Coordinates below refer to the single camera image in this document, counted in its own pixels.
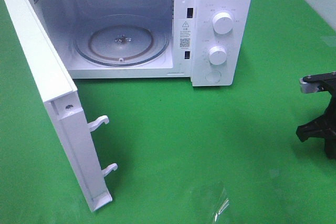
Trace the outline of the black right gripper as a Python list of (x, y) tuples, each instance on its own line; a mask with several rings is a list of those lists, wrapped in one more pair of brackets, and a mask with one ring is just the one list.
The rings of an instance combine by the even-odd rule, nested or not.
[(329, 159), (335, 159), (335, 71), (308, 75), (299, 79), (302, 93), (328, 91), (331, 99), (324, 115), (297, 127), (296, 135), (301, 142), (310, 137), (324, 139), (324, 151)]

